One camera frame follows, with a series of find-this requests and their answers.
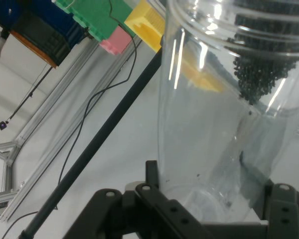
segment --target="aluminum frame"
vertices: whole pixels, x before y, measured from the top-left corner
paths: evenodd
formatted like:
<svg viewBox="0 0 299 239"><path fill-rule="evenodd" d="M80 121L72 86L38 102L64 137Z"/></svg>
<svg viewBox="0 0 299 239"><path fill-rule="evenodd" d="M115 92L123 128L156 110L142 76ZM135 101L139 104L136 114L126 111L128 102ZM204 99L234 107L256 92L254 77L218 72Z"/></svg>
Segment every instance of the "aluminum frame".
<svg viewBox="0 0 299 239"><path fill-rule="evenodd" d="M30 119L30 121L21 131L21 133L16 137L16 139L12 142L0 143L0 159L4 160L2 185L1 185L1 192L0 192L0 209L2 209L2 205L8 205L8 203L19 192L19 190L12 191L12 167L20 150L27 142L27 140L31 137L31 135L36 130L36 128L47 116L47 114L52 109L52 107L59 100L59 98L67 89L67 87L74 80L76 75L80 72L80 70L85 65L85 63L90 59L90 57L98 48L98 46L99 46L98 41L91 40L85 46L82 53L76 58L73 64L69 67L69 70L62 76L62 80L52 91L52 93L47 97L45 102L37 110L35 115Z"/></svg>
<svg viewBox="0 0 299 239"><path fill-rule="evenodd" d="M139 37L135 37L135 44L138 46L141 42L141 39ZM95 93L99 92L100 90L103 90L107 88L116 78L116 76L121 71L121 68L124 66L124 64L128 61L128 59L133 55L134 53L134 45L130 43L123 54L121 54L119 57L116 58L116 60L113 62L111 67L106 71L106 73L103 75L99 83L95 86L95 88L92 90L90 95L87 96L85 102L79 107L79 110L77 113L72 117L70 123L68 124L68 127L65 127L65 130L61 134L60 137L58 137L55 142L56 144L52 148L52 150L46 155L46 158L40 162L40 164L37 166L36 170L30 175L28 180L25 182L25 184L21 187L20 191L16 194L14 199L11 201L11 203L8 205L6 210L2 213L0 217L0 221L6 222L8 221L12 215L15 213L15 211L18 209L20 204L23 202L25 197L28 195L30 190L34 187L35 183L40 179L41 175L45 172L47 167L52 163L52 161L55 159L55 157L58 155L58 153L61 151L63 146L66 144L66 142L71 138L73 133L76 131L76 129L80 126L80 123L82 121L85 107L90 100L90 97L93 96ZM88 113L92 110L93 106L96 104L98 99L102 96L100 94L99 96L95 97L92 102L90 103L90 110ZM22 139L26 142L24 139L24 135L26 133L21 132L21 136L19 139Z"/></svg>

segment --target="screw hole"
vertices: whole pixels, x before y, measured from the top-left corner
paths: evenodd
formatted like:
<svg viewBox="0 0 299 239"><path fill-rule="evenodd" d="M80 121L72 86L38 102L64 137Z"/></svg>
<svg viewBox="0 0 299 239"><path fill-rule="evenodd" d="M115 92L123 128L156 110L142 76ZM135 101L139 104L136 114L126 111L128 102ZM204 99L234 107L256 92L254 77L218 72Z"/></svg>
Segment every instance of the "screw hole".
<svg viewBox="0 0 299 239"><path fill-rule="evenodd" d="M150 190L150 186L142 186L142 189L145 191Z"/></svg>
<svg viewBox="0 0 299 239"><path fill-rule="evenodd" d="M189 221L188 221L186 218L183 218L183 219L181 220L181 223L183 223L183 224L188 224Z"/></svg>
<svg viewBox="0 0 299 239"><path fill-rule="evenodd" d="M115 196L115 192L107 192L106 196L107 197L114 197Z"/></svg>
<svg viewBox="0 0 299 239"><path fill-rule="evenodd" d="M289 187L288 185L286 185L286 184L281 184L281 185L279 186L279 188L284 189L284 190L286 190L286 191L288 191L288 190L290 189L290 187Z"/></svg>
<svg viewBox="0 0 299 239"><path fill-rule="evenodd" d="M282 219L281 222L282 222L283 224L288 224L288 223L289 223L289 220L288 220L288 219Z"/></svg>

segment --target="black cable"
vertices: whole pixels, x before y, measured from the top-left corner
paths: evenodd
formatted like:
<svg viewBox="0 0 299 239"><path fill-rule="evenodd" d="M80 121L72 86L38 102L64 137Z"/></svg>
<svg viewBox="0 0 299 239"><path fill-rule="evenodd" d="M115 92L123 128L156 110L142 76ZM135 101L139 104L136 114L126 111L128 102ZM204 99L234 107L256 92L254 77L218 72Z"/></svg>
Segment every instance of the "black cable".
<svg viewBox="0 0 299 239"><path fill-rule="evenodd" d="M25 97L25 99L21 102L21 104L15 109L13 114L5 121L6 123L9 123L9 121L15 116L15 114L20 110L20 108L24 105L24 103L33 95L33 92L38 88L38 86L42 83L42 81L45 79L45 77L50 73L50 71L53 69L51 66L49 70L44 74L44 76L41 78L41 80L34 86L34 88L31 90L31 92Z"/></svg>
<svg viewBox="0 0 299 239"><path fill-rule="evenodd" d="M111 79L111 81L109 82L109 85L115 80L115 78L117 77L117 75L119 74L119 72L117 72L113 78ZM97 104L97 102L101 99L101 96L104 94L101 93L100 97L97 98L97 100L93 103L92 107L89 109L88 114L90 113L90 111L93 109L93 107ZM34 133L34 131L36 130L36 128L38 127L38 125L33 129L33 131L31 132L31 134ZM20 204L24 201L24 199L27 197L27 195L31 192L31 190L34 188L34 186L37 184L37 182L40 180L40 178L42 177L42 175L45 173L45 171L50 167L50 165L52 164L52 162L56 159L56 157L59 155L59 153L62 151L62 149L65 147L65 145L67 144L67 142L70 140L70 138L74 135L75 131L79 128L79 125L76 126L76 128L74 129L74 131L69 135L69 137L63 142L62 146L59 148L59 150L56 152L56 154L53 156L53 158L51 159L51 161L48 163L48 165L45 167L45 169L40 173L39 177L37 178L37 180L34 182L34 184L31 186L31 188L29 189L29 191L26 193L26 195L24 196L24 198L21 200L21 202L19 203L19 205L15 208L14 212L19 208Z"/></svg>
<svg viewBox="0 0 299 239"><path fill-rule="evenodd" d="M45 64L44 68L42 69L41 73L37 76L37 78L35 79L35 81L33 82L32 86L30 87L30 89L28 90L28 92L24 95L23 99L20 101L19 105L17 106L17 108L21 105L21 103L24 101L24 99L27 97L27 95L30 93L30 91L32 90L32 87L34 86L34 84L36 83L36 81L39 79L40 75L43 73L45 67L48 65L48 63Z"/></svg>
<svg viewBox="0 0 299 239"><path fill-rule="evenodd" d="M74 64L77 63L78 59L82 56L81 55L75 60ZM24 143L22 144L19 153L21 152L22 148L24 147L25 143L28 141L28 139L30 138L30 136L34 133L34 131L37 129L37 127L42 123L42 121L44 120L44 118L46 117L47 113L43 116L43 118L38 122L38 124L35 126L35 128L32 130L32 132L30 133L30 135L26 138L26 140L24 141ZM41 178L41 176L45 173L45 171L47 170L47 168L51 165L51 163L55 160L56 156L61 152L61 150L64 148L64 146L66 145L66 143L69 141L69 139L72 137L73 133L69 136L69 138L62 144L61 148L57 151L56 155L52 158L52 160L49 162L49 164L46 166L46 168L43 170L43 172L41 172L41 174L39 175L38 179L35 181L35 183L32 185L32 187L29 189L29 191L27 192L27 194L25 195L25 197L22 199L22 201L20 203L22 203L24 201L24 199L26 198L26 196L30 193L30 191L33 189L33 187L36 185L36 183L39 181L39 179Z"/></svg>
<svg viewBox="0 0 299 239"><path fill-rule="evenodd" d="M119 25L121 25L120 22L119 22L117 19L115 19L115 18L113 18L113 17L111 16L111 13L112 13L112 3L111 3L111 0L109 0L109 2L110 2L110 6L111 6L111 8L110 8L110 18L112 18L113 20L117 21L117 22L119 23ZM92 102L92 100L93 100L96 96L98 96L99 94L104 93L105 91L107 91L107 90L109 90L109 89L111 89L111 88L113 88L113 87L116 87L116 86L118 86L118 85L121 85L121 84L127 82L127 81L130 79L131 75L132 75L132 72L133 72L133 69L134 69L134 66L135 66L135 63L136 63L136 59L137 59L137 47L136 47L136 44L135 44L135 41L134 41L132 35L126 30L126 28L125 28L124 26L121 25L121 27L122 27L122 29L123 29L123 30L124 30L130 37L131 37L132 42L133 42L133 45L134 45L134 49L135 49L134 61L133 61L133 64L132 64L130 73L129 73L129 75L128 75L128 77L127 77L126 80L121 81L121 82L119 82L119 83L117 83L117 84L114 84L114 85L112 85L112 86L109 86L109 87L107 87L107 88L105 88L105 89L103 89L103 90L101 90L101 91L95 93L95 94L89 99L89 101L88 101L88 103L87 103L87 106L86 106L86 108L85 108L85 112L84 112L84 115L83 115L83 118L82 118L82 121L81 121L81 124L80 124L80 128L79 128L78 134L77 134L77 136L76 136L76 138L75 138L75 140L74 140L74 142L73 142L73 144L72 144L72 146L71 146L71 148L70 148L70 150L69 150L69 152L68 152L68 155L67 155L67 157L66 157L66 159L65 159L65 161L64 161L64 163L63 163L62 170L61 170L61 173L60 173L60 176L59 176L59 180L58 180L58 184L59 184L60 181L61 181L62 174L63 174L64 168L65 168L65 165L66 165L66 163L67 163L67 161L68 161L68 159L69 159L69 157L70 157L70 154L71 154L71 152L72 152L72 150L73 150L73 148L74 148L74 146L75 146L75 144L76 144L76 142L77 142L77 140L78 140L78 138L79 138L79 136L80 136L80 134L81 134L82 127L83 127L83 124L84 124L84 120L85 120L85 118L86 118L86 116L87 116L87 112L88 112L88 110L89 110L89 106L90 106L90 103ZM9 230L13 227L13 225L14 225L17 221L19 221L20 219L22 219L22 218L24 218L24 217L26 217L26 216L29 216L29 215L32 215L32 214L36 214L36 213L38 213L38 212L33 212L33 213L29 213L29 214L23 215L22 217L20 217L20 218L18 218L17 220L15 220L15 221L11 224L11 226L8 228L8 230L6 231L6 233L3 235L2 239L4 239L4 237L6 236L6 234L9 232Z"/></svg>
<svg viewBox="0 0 299 239"><path fill-rule="evenodd" d="M78 62L78 60L79 60L79 58L80 58L81 56L82 56L82 53L81 53L81 55L75 60L75 62L74 62L73 65L71 66L71 68L74 66L74 64L76 64L76 63ZM63 80L63 79L61 79L55 87L58 87L62 80ZM55 102L51 105L50 109L52 109L52 108L54 107L54 105L56 104L56 102L57 102L57 101L55 101ZM29 136L25 139L25 141L24 141L24 143L22 144L22 146L21 146L20 149L23 148L23 146L25 145L25 143L28 141L28 139L31 137L31 135L35 132L35 130L39 127L39 125L42 123L42 121L44 120L44 118L45 118L46 116L47 116L47 113L44 114L44 116L41 118L41 120L37 123L37 125L34 127L34 129L33 129L33 130L31 131L31 133L29 134Z"/></svg>
<svg viewBox="0 0 299 239"><path fill-rule="evenodd" d="M81 121L81 125L80 125L80 129L79 129L79 131L78 131L78 134L77 134L77 136L76 136L76 138L75 138L75 140L74 140L74 142L73 142L73 144L72 144L72 146L71 146L71 148L70 148L70 150L69 150L69 153L68 153L68 155L66 156L66 159L65 159L65 161L64 161L64 163L63 163L62 170L61 170L61 173L60 173L60 176L59 176L59 180L58 180L58 185L59 185L60 182L61 182L62 174L63 174L64 168L65 168L65 165L66 165L66 163L67 163L67 161L68 161L68 159L69 159L69 157L70 157L70 154L71 154L71 152L72 152L72 150L73 150L73 148L74 148L74 146L75 146L75 144L76 144L76 142L77 142L77 140L78 140L78 138L79 138L79 136L80 136L80 134L81 134L81 130L82 130L82 127L83 127L83 124L84 124L84 120L85 120L85 118L86 118L86 114L87 114L87 111L88 111L88 109L89 109L89 106L90 106L91 101L92 101L96 96L98 96L100 93L103 93L103 92L107 91L107 90L110 89L110 88L113 88L113 87L115 87L115 86L118 86L118 85L120 85L120 84L123 84L123 83L127 82L127 81L130 79L131 74L132 74L133 69L134 69L134 66L135 66L135 62L136 62L136 58L137 58L137 47L136 47L135 41L134 41L132 35L127 31L127 29L126 29L123 25L121 25L121 23L120 23L117 19L115 19L114 17L112 17L111 14L112 14L112 10L113 10L113 8L112 8L111 0L109 0L109 3L110 3L110 18L112 18L113 20L115 20L115 21L120 25L120 27L121 27L121 28L122 28L122 29L123 29L123 30L124 30L130 37L131 37L131 39L132 39L132 42L133 42L133 45L134 45L134 48L135 48L134 61L133 61L133 64L132 64L132 67L131 67L131 71L130 71L130 73L129 73L129 76L127 77L126 80L121 81L121 82L119 82L119 83L117 83L117 84L114 84L114 85L112 85L112 86L109 86L109 87L107 87L107 88L105 88L105 89L103 89L103 90L101 90L101 91L95 93L95 94L90 98L90 100L88 101L88 104L87 104L87 106L86 106L86 108L85 108L85 112L84 112L84 115L83 115L83 119L82 119L82 121Z"/></svg>
<svg viewBox="0 0 299 239"><path fill-rule="evenodd" d="M104 122L103 126L99 129L90 143L83 150L81 155L68 170L66 175L62 178L60 184L50 194L49 198L45 201L39 212L35 215L26 229L22 231L20 239L29 239L35 236L35 234L49 217L55 206L62 200L67 191L71 188L73 183L78 179L78 177L92 160L94 155L98 152L103 143L109 137L111 132L124 117L131 105L141 94L148 82L158 71L161 65L161 57L162 50L160 49L140 74L138 79L131 86L129 91L122 98L120 103L113 110L108 119Z"/></svg>
<svg viewBox="0 0 299 239"><path fill-rule="evenodd" d="M15 220L15 221L11 224L11 226L8 228L8 230L6 230L6 232L5 232L5 234L3 235L2 239L5 238L5 236L8 234L8 232L10 231L10 229L11 229L11 228L14 226L14 224L16 224L20 219L25 218L25 217L30 216L30 215L33 215L33 214L36 214L36 213L38 213L38 211L37 211L37 212L33 212L33 213L25 214L25 215L19 217L17 220Z"/></svg>

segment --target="black plastic pellets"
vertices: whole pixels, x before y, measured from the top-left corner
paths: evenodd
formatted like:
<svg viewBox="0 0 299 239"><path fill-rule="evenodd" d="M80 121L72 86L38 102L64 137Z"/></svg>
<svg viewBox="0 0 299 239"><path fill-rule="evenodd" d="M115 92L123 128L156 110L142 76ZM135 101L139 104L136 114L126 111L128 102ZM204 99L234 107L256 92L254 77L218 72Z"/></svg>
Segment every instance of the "black plastic pellets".
<svg viewBox="0 0 299 239"><path fill-rule="evenodd" d="M236 0L238 6L247 7L264 12L281 14L299 14L299 7L291 4L268 1ZM235 24L262 32L299 35L299 22L282 22L277 20L262 20L238 15ZM299 51L299 44L259 39L245 34L235 34L231 42L244 42L248 48L264 52L294 52ZM278 80L287 78L289 71L296 67L296 62L286 59L268 59L264 56L251 55L246 52L237 52L240 57L234 60L234 75L238 78L240 98L256 104L264 95L271 94Z"/></svg>

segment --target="black wire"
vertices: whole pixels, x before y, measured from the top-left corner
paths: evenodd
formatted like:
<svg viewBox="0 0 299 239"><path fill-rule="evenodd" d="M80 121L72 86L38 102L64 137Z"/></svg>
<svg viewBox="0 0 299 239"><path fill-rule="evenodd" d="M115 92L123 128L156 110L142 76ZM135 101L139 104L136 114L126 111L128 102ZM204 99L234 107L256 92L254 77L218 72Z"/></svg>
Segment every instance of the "black wire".
<svg viewBox="0 0 299 239"><path fill-rule="evenodd" d="M117 75L119 74L119 72L117 72L113 78L111 79L109 85L115 80L115 78L117 77ZM89 109L88 114L90 113L90 111L93 109L93 107L98 103L98 101L101 99L101 96L104 94L101 93L100 97L98 97L96 99L96 101L93 103L92 107ZM37 127L39 126L39 124L43 121L44 118L42 118L39 123L36 125L36 127L32 130L31 134L32 135L34 133L34 131L37 129ZM37 180L34 182L34 184L30 187L30 189L28 190L28 192L26 193L26 195L24 196L24 198L21 200L20 203L22 203L24 201L24 199L27 197L27 195L30 193L30 191L34 188L34 186L37 184L37 182L40 180L40 178L42 177L42 175L45 173L45 171L50 167L50 165L52 164L52 162L56 159L56 157L59 155L59 153L62 151L62 149L65 147L65 145L67 144L67 142L70 140L70 138L74 135L75 131L73 131L69 137L63 142L62 146L59 148L59 150L56 152L56 154L53 156L53 158L51 159L51 161L48 163L48 165L45 167L45 169L40 173L39 177L37 178ZM14 212L19 208L20 204L17 205L17 207L15 208Z"/></svg>
<svg viewBox="0 0 299 239"><path fill-rule="evenodd" d="M117 22L119 23L119 25L121 25L121 23L120 23L117 19L115 19L115 18L113 18L113 17L111 16L111 13L112 13L112 3L111 3L111 0L109 0L109 2L110 2L110 6L111 6L111 8L110 8L110 18L112 18L113 20L117 21ZM66 165L66 163L67 163L67 161L68 161L68 159L69 159L69 157L70 157L70 154L71 154L71 152L72 152L72 150L73 150L73 148L74 148L74 146L75 146L75 144L76 144L76 142L77 142L77 140L78 140L78 138L79 138L79 136L80 136L80 134L81 134L81 130L82 130L82 127L83 127L83 124L84 124L84 120L85 120L85 118L86 118L86 116L87 116L87 112L88 112L88 110L89 110L89 106L90 106L90 103L92 102L92 100L93 100L96 96L98 96L99 94L104 93L105 91L107 91L107 90L109 90L109 89L111 89L111 88L113 88L113 87L116 87L116 86L118 86L118 85L121 85L121 84L127 82L127 81L130 79L131 75L132 75L132 72L133 72L133 69L134 69L134 66L135 66L135 63L136 63L136 58L137 58L137 47L136 47L136 44L135 44L135 41L134 41L132 35L126 30L126 28L125 28L124 26L121 25L121 28L122 28L122 29L123 29L123 30L124 30L130 37L131 37L132 42L133 42L133 45L134 45L134 49L135 49L134 61L133 61L133 64L132 64L130 73L129 73L129 75L128 75L128 77L127 77L126 80L121 81L121 82L119 82L119 83L117 83L117 84L114 84L114 85L112 85L112 86L109 86L109 87L107 87L107 88L105 88L105 89L103 89L103 90L101 90L101 91L95 93L95 94L89 99L88 104L87 104L87 106L86 106L86 108L85 108L85 112L84 112L84 115L83 115L83 118L82 118L82 121L81 121L81 125L80 125L80 129L79 129L79 131L78 131L78 134L77 134L77 136L76 136L76 138L75 138L75 140L74 140L74 142L73 142L73 144L72 144L72 146L71 146L71 149L69 150L68 155L67 155L67 157L66 157L66 159L65 159L65 161L64 161L64 163L63 163L62 170L61 170L61 173L60 173L60 176L59 176L59 180L58 180L58 184L61 182L61 178L62 178L62 174L63 174L64 168L65 168L65 165ZM30 216L30 215L32 215L32 214L36 214L36 213L38 213L38 211L37 211L37 212L33 212L33 213L28 213L28 214L26 214L26 215L23 215L23 216L19 217L17 220L15 220L15 221L11 224L11 226L8 228L8 230L5 232L5 234L3 235L2 239L4 239L4 237L7 235L7 233L10 231L10 229L13 227L13 225L14 225L17 221L19 221L20 219L22 219L22 218L24 218L24 217L27 217L27 216Z"/></svg>
<svg viewBox="0 0 299 239"><path fill-rule="evenodd" d="M6 232L5 232L5 234L3 235L2 239L5 238L5 236L8 234L8 232L10 231L10 229L14 226L14 224L15 224L17 221L19 221L20 219L25 218L25 217L27 217L27 216L30 216L30 215L32 215L32 214L36 214L36 213L38 213L38 212L28 213L28 214L25 214L25 215L19 217L17 220L15 220L15 221L11 224L11 226L8 228L8 230L6 230Z"/></svg>
<svg viewBox="0 0 299 239"><path fill-rule="evenodd" d="M109 3L110 3L110 18L112 18L113 20L115 20L116 22L118 22L119 25L121 25L121 23L120 23L117 19L115 19L115 18L113 18L113 17L111 16L111 14L112 14L112 9L113 9L113 8L112 8L111 0L109 0ZM107 87L107 88L105 88L105 89L103 89L103 90L101 90L101 91L95 93L95 94L90 98L90 100L88 101L88 104L87 104L87 106L86 106L86 108L85 108L85 112L84 112L84 115L83 115L83 119L82 119L82 121L81 121L81 125L80 125L80 129L79 129L79 131L78 131L78 134L77 134L77 136L76 136L76 138L75 138L75 140L74 140L74 142L73 142L73 144L72 144L72 146L71 146L71 148L70 148L70 150L69 150L69 152L68 152L68 155L66 156L66 159L65 159L65 161L64 161L64 163L63 163L62 170L61 170L61 173L60 173L60 176L59 176L59 180L58 180L58 185L59 185L60 182L61 182L62 174L63 174L64 168L65 168L65 165L66 165L66 163L67 163L67 161L68 161L68 159L69 159L69 157L70 157L70 154L71 154L71 152L72 152L72 150L73 150L73 148L74 148L74 146L75 146L75 144L76 144L76 142L77 142L77 140L78 140L78 138L79 138L79 136L80 136L80 134L81 134L81 130L82 130L82 127L83 127L83 124L84 124L84 120L85 120L85 118L86 118L86 114L87 114L87 111L88 111L88 109L89 109L89 106L90 106L91 101L92 101L96 96L98 96L100 93L103 93L103 92L105 92L105 91L107 91L107 90L109 90L109 89L111 89L111 88L113 88L113 87L115 87L115 86L118 86L118 85L120 85L120 84L123 84L123 83L127 82L127 81L130 79L131 74L132 74L132 72L133 72L133 69L134 69L134 66L135 66L135 62L136 62L136 58L137 58L137 47L136 47L136 44L135 44L135 41L134 41L132 35L126 30L126 28L125 28L123 25L121 25L121 27L122 27L122 29L123 29L123 30L124 30L130 37L131 37L132 42L133 42L133 45L134 45L134 48L135 48L135 56L134 56L134 61L133 61L132 67L131 67L131 71L130 71L129 76L127 77L126 80L121 81L121 82L119 82L119 83L117 83L117 84L114 84L114 85L112 85L112 86L109 86L109 87Z"/></svg>
<svg viewBox="0 0 299 239"><path fill-rule="evenodd" d="M46 78L46 76L51 72L53 67L51 66L49 70L47 70L44 74L44 76L40 79L40 81L34 86L34 88L30 91L30 93L25 97L25 99L21 102L21 104L15 109L13 114L6 120L6 123L9 123L9 121L16 115L16 113L21 109L21 107L25 104L25 102L33 96L34 91L39 87L39 85L43 82L43 80Z"/></svg>
<svg viewBox="0 0 299 239"><path fill-rule="evenodd" d="M24 99L28 96L28 94L30 93L30 91L32 90L32 87L34 86L34 84L36 83L36 81L39 79L40 75L42 75L45 67L48 65L48 63L46 63L46 65L44 66L44 68L42 69L41 73L38 75L38 77L35 79L35 81L33 82L32 86L30 87L30 89L28 90L28 92L24 95L22 101L20 101L19 105L17 106L17 108L21 105L21 103L24 101Z"/></svg>
<svg viewBox="0 0 299 239"><path fill-rule="evenodd" d="M74 64L76 64L76 63L78 62L78 60L79 60L79 58L82 56L82 54L83 54L83 53L81 53L80 56L75 60L75 62L74 62L73 65L71 66L71 69L72 69L72 67L74 66ZM54 107L54 105L56 104L56 102L57 102L57 101L55 101L55 102L51 105L50 109L52 109L52 108ZM20 148L20 151L21 151L21 149L23 148L23 146L25 145L25 143L28 141L28 139L31 137L31 135L35 132L35 130L36 130L36 129L39 127L39 125L42 123L42 121L44 120L44 118L45 118L46 116L47 116L47 113L42 117L42 119L38 122L38 124L37 124L37 125L34 127L34 129L31 131L31 133L29 134L29 136L25 139L24 143L22 144L22 146L21 146L21 148Z"/></svg>

